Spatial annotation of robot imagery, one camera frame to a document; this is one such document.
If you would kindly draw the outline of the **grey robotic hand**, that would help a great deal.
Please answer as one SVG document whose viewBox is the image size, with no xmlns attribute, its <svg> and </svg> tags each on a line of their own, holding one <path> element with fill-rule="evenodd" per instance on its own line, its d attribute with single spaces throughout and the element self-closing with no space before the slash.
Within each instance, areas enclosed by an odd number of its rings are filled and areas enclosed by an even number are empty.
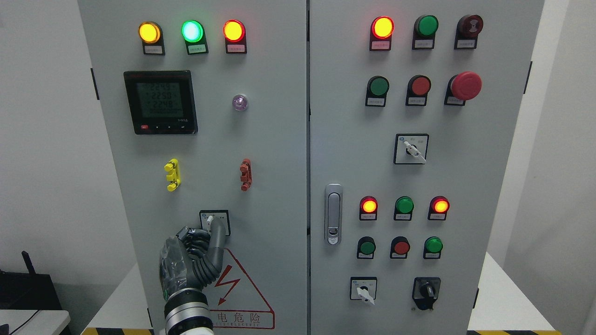
<svg viewBox="0 0 596 335">
<path fill-rule="evenodd" d="M 211 231 L 183 227 L 160 252 L 160 283 L 165 300 L 185 288 L 202 290 L 220 276 L 226 225 L 211 219 Z"/>
</svg>

